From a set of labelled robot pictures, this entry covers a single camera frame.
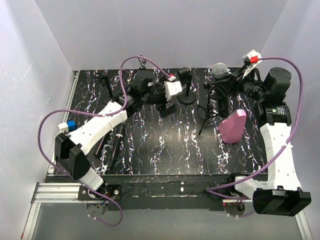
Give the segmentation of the silver mesh microphone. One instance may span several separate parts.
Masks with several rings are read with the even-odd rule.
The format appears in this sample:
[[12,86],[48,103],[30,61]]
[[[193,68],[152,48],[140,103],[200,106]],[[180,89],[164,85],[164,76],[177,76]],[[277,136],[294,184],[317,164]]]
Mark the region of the silver mesh microphone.
[[100,158],[102,155],[102,150],[104,148],[104,145],[106,144],[108,136],[105,135],[104,137],[102,137],[95,145],[94,151],[93,151],[93,155],[96,158]]
[[229,115],[229,100],[227,98],[226,89],[223,86],[227,73],[228,68],[222,62],[218,62],[212,67],[212,75],[214,77],[213,86],[216,91],[218,114],[221,118],[226,118]]

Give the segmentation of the shock mount stand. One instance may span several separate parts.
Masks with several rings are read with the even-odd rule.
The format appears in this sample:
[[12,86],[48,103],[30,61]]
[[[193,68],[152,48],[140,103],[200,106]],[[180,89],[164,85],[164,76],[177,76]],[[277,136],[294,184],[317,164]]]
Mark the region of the shock mount stand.
[[197,107],[199,109],[203,109],[205,112],[205,117],[204,117],[204,120],[202,121],[198,135],[200,135],[202,133],[203,127],[204,127],[206,121],[211,118],[214,118],[218,115],[218,112],[214,111],[214,105],[212,103],[212,101],[217,101],[219,99],[218,92],[215,90],[214,85],[208,81],[206,81],[203,84],[203,87],[205,90],[207,90],[207,103],[206,103],[206,107],[203,107],[203,106],[197,104]]

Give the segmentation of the round base stand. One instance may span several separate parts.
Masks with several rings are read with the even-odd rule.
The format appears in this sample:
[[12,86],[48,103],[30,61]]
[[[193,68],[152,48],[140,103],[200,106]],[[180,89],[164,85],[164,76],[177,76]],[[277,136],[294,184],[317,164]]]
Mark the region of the round base stand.
[[191,91],[193,75],[188,68],[181,68],[177,71],[181,85],[184,87],[182,94],[177,99],[183,105],[192,105],[196,101],[196,94]]
[[94,82],[96,84],[100,84],[102,87],[106,87],[107,88],[107,92],[109,94],[109,97],[112,99],[113,98],[113,91],[111,88],[111,84],[110,84],[110,80],[109,80],[109,76],[105,73],[101,74],[101,73],[97,73],[94,77]]

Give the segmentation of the tall black foam microphone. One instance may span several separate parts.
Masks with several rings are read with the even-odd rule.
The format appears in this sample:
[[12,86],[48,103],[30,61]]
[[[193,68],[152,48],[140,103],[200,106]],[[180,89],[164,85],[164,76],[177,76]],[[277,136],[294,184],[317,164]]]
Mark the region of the tall black foam microphone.
[[115,134],[111,153],[110,153],[110,156],[108,159],[108,167],[110,169],[113,169],[115,166],[116,160],[117,160],[119,152],[120,152],[121,142],[123,140],[125,132],[126,132],[126,125],[125,125],[125,123],[122,123]]

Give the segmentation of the black tripod stand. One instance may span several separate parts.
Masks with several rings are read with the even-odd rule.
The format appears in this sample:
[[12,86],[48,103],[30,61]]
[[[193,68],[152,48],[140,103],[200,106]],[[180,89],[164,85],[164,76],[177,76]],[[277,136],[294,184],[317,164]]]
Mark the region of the black tripod stand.
[[144,58],[138,58],[138,61],[139,61],[139,64],[140,64],[140,67],[139,67],[139,70],[146,70],[146,63],[147,61],[144,59]]

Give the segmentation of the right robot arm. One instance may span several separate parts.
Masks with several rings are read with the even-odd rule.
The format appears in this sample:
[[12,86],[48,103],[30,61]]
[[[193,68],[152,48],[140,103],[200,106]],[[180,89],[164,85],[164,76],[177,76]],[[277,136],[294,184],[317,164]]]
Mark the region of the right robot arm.
[[261,80],[256,68],[242,67],[228,73],[228,68],[221,63],[213,67],[212,74],[213,85],[223,97],[242,93],[255,100],[268,170],[266,184],[255,180],[257,172],[251,176],[233,173],[226,186],[212,188],[211,192],[223,190],[232,199],[248,198],[257,214],[294,217],[311,203],[312,197],[310,192],[302,190],[291,150],[296,128],[291,125],[291,112],[284,99],[292,74],[284,68],[273,67]]

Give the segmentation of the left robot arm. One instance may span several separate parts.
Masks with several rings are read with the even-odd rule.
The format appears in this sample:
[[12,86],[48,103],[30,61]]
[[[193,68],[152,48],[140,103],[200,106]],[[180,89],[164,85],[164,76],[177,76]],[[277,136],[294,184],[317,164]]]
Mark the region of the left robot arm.
[[162,118],[172,114],[176,106],[167,108],[166,104],[172,97],[182,93],[182,84],[174,76],[163,76],[155,81],[152,72],[141,70],[136,75],[136,81],[124,88],[124,94],[114,96],[107,105],[83,126],[67,133],[61,132],[55,138],[54,158],[58,165],[72,179],[80,181],[89,188],[89,194],[95,200],[106,196],[104,181],[91,167],[87,158],[91,149],[107,133],[119,124],[124,123],[144,104],[156,105]]

